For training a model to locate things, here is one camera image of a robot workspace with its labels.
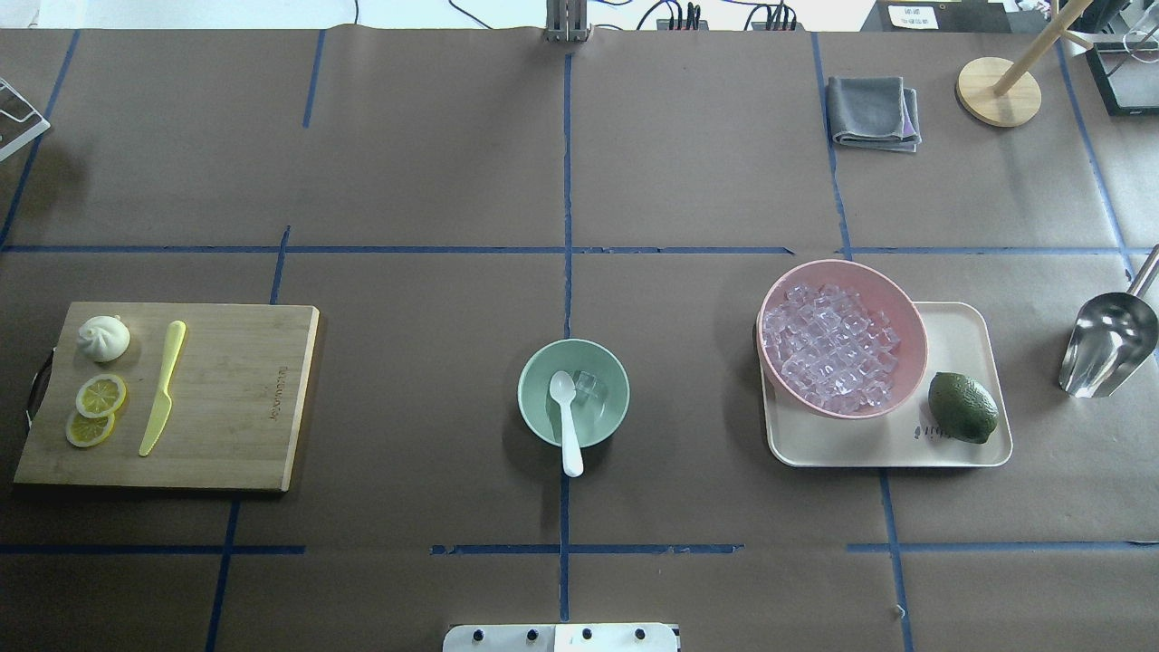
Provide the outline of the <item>clear ice cube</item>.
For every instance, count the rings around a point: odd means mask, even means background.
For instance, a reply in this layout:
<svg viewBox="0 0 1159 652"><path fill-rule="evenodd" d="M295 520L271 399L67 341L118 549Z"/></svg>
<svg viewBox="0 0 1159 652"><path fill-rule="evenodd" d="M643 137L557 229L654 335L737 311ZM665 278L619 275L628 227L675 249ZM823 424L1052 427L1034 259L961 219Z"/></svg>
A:
<svg viewBox="0 0 1159 652"><path fill-rule="evenodd" d="M604 381L586 369L577 371L575 388L580 403L604 403L608 391Z"/></svg>

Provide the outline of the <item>white plastic spoon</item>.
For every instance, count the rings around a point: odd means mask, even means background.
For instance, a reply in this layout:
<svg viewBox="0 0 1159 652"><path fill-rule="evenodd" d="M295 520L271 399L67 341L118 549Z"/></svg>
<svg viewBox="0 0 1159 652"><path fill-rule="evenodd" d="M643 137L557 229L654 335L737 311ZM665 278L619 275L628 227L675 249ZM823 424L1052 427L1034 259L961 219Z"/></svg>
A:
<svg viewBox="0 0 1159 652"><path fill-rule="evenodd" d="M573 404L577 396L574 379L566 369L557 369L551 376L551 400L561 413L561 462L567 477L580 477L584 472L580 440L575 428Z"/></svg>

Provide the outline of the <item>mint green bowl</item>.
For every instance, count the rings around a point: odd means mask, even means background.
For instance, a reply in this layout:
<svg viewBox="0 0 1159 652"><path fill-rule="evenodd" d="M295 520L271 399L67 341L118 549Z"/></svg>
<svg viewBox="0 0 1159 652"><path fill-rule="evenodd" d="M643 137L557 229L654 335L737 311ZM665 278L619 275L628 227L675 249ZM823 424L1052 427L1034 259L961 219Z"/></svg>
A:
<svg viewBox="0 0 1159 652"><path fill-rule="evenodd" d="M552 342L529 358L517 384L519 412L535 435L554 446L561 446L561 417L548 384L557 369L569 372L574 383L577 371L586 369L606 384L604 403L580 403L575 397L573 404L580 446L603 442L619 428L630 403L632 388L624 364L608 347L583 339Z"/></svg>

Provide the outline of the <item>pile of clear ice cubes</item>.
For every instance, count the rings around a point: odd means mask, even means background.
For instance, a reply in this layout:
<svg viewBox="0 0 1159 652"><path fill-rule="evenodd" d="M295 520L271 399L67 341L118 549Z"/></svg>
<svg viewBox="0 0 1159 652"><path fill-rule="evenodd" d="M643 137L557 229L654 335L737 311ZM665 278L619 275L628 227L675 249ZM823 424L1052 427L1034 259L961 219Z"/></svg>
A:
<svg viewBox="0 0 1159 652"><path fill-rule="evenodd" d="M860 293L799 283L761 310L761 349L788 388L833 413L857 413L892 400L901 337Z"/></svg>

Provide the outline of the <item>pink bowl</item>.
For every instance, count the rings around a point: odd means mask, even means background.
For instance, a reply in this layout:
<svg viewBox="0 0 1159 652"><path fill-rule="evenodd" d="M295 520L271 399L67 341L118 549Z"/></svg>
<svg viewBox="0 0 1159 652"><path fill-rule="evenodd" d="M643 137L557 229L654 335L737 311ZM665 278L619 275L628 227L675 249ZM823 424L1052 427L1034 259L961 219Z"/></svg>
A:
<svg viewBox="0 0 1159 652"><path fill-rule="evenodd" d="M828 412L822 406L808 403L807 400L799 395L799 391L794 391L794 389L787 387L785 379L780 376L779 371L771 362L770 356L761 349L759 318L761 318L761 310L770 308L771 305L783 295L783 292L787 292L792 285L799 283L815 286L834 284L854 290L854 292L860 293L865 308L870 312L882 312L887 318L890 318L894 329L901 337L901 342L895 351L898 357L898 364L894 372L894 396L892 400L887 401L885 405L860 409L857 413L833 413ZM919 381L924 376L924 369L926 369L928 351L923 317L920 317L919 312L916 309L914 302L910 300L907 294L897 284L892 283L885 274L875 271L873 268L868 268L868 265L836 259L811 261L811 263L800 264L799 268L793 268L789 272L778 278L771 288L767 290L765 296L761 298L761 305L759 305L757 314L756 343L758 345L759 359L761 359L761 367L764 368L764 376L770 380L771 384L777 389L787 391L790 395L790 400L794 400L795 403L801 404L808 411L819 413L824 417L848 418L848 420L885 416L885 413L890 413L904 403L904 401L914 395L914 389L918 388Z"/></svg>

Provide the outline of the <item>metal ice scoop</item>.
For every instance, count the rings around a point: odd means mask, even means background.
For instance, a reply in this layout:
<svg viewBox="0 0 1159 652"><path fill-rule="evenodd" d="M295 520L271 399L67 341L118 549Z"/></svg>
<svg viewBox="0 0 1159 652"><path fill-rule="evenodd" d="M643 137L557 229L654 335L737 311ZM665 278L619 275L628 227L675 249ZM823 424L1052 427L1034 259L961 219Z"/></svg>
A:
<svg viewBox="0 0 1159 652"><path fill-rule="evenodd" d="M1152 248L1127 292L1098 294L1078 312L1058 383L1076 398L1105 398L1125 384L1156 350L1158 321L1144 294L1156 278Z"/></svg>

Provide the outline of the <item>bamboo cutting board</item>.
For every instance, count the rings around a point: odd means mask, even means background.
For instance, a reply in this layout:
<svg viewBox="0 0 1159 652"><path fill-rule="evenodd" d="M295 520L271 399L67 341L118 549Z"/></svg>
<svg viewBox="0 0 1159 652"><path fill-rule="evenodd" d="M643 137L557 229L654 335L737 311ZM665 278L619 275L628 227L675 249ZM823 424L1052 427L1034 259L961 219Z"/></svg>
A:
<svg viewBox="0 0 1159 652"><path fill-rule="evenodd" d="M119 315L131 334L127 351L111 362L76 351L79 327L95 315ZM320 318L308 305L72 302L15 482L286 491ZM170 383L172 413L160 441L141 457L172 321L187 324ZM102 372L125 380L127 401L107 441L74 448L63 428L75 393Z"/></svg>

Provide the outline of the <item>folded grey cloth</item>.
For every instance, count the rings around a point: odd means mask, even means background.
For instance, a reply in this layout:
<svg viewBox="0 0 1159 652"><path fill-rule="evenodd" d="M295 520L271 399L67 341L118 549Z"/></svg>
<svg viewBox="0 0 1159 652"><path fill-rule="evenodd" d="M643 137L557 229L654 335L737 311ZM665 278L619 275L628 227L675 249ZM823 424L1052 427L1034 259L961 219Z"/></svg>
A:
<svg viewBox="0 0 1159 652"><path fill-rule="evenodd" d="M829 76L825 100L838 145L914 153L923 144L916 90L901 76Z"/></svg>

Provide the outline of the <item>cream plastic tray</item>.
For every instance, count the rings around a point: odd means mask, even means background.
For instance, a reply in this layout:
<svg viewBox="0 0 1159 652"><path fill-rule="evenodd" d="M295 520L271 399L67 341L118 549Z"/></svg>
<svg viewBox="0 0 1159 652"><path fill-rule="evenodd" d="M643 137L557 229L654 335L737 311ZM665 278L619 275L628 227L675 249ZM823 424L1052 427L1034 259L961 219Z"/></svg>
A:
<svg viewBox="0 0 1159 652"><path fill-rule="evenodd" d="M910 400L874 418L831 418L808 411L761 381L767 446L779 461L797 467L994 467L1013 450L1009 417L1003 405L987 327L965 302L917 302L927 330L926 374ZM943 433L927 405L936 372L981 381L998 408L998 426L986 444L968 444Z"/></svg>

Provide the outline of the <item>green avocado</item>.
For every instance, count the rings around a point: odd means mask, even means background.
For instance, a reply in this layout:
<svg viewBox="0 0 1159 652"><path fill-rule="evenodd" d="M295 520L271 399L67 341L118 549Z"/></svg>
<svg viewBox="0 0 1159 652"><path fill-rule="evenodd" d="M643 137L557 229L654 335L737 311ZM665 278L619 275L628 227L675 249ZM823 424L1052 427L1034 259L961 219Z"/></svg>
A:
<svg viewBox="0 0 1159 652"><path fill-rule="evenodd" d="M943 433L982 445L998 426L996 400L981 381L956 372L936 372L927 391L930 412Z"/></svg>

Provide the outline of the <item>yellow plastic knife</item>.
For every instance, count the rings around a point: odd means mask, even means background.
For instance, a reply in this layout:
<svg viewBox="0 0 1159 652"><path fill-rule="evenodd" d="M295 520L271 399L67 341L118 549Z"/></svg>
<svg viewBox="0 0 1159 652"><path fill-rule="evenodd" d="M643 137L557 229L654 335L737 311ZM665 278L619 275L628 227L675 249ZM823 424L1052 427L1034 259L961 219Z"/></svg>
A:
<svg viewBox="0 0 1159 652"><path fill-rule="evenodd" d="M185 345L185 336L187 324L184 321L172 321L167 327L160 367L158 367L156 393L154 393L153 403L150 406L148 424L138 450L138 455L141 457L152 453L154 446L160 441L166 425L168 425L173 408L170 383L174 371L177 368L178 354Z"/></svg>

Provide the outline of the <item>wooden mug tree stand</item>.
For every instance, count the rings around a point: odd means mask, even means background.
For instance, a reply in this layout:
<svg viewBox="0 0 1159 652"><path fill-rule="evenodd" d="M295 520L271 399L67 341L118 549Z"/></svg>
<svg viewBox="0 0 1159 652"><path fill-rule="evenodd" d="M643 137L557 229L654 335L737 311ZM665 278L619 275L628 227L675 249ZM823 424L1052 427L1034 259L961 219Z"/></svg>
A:
<svg viewBox="0 0 1159 652"><path fill-rule="evenodd" d="M1056 42L1067 43L1067 52L1087 53L1088 36L1071 25L1089 8L1089 1L1052 1L1052 16L1016 61L999 57L974 59L958 71L955 96L974 119L999 129L1014 129L1038 115L1042 91L1030 69Z"/></svg>

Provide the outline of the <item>white cup rack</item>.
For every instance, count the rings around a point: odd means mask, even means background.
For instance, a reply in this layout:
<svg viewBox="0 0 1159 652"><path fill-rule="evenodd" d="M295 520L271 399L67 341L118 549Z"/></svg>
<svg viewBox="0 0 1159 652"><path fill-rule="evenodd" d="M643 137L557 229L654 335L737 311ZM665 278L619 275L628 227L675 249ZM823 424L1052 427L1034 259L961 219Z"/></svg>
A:
<svg viewBox="0 0 1159 652"><path fill-rule="evenodd" d="M1 153L12 157L25 145L44 135L51 123L13 85L1 79Z"/></svg>

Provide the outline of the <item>aluminium frame post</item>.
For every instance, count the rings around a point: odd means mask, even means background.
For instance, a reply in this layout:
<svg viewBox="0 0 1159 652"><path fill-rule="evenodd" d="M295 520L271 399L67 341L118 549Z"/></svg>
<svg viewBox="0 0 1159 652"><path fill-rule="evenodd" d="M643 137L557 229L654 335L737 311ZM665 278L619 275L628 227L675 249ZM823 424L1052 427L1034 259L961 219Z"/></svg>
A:
<svg viewBox="0 0 1159 652"><path fill-rule="evenodd" d="M547 0L545 41L583 43L590 37L586 0Z"/></svg>

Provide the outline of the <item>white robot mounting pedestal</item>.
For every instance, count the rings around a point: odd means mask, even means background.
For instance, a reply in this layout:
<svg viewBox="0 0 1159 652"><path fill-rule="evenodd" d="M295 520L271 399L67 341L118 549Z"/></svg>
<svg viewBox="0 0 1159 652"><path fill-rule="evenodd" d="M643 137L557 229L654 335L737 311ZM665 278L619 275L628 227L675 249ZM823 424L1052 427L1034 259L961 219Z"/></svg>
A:
<svg viewBox="0 0 1159 652"><path fill-rule="evenodd" d="M678 627L659 622L467 624L443 651L679 651Z"/></svg>

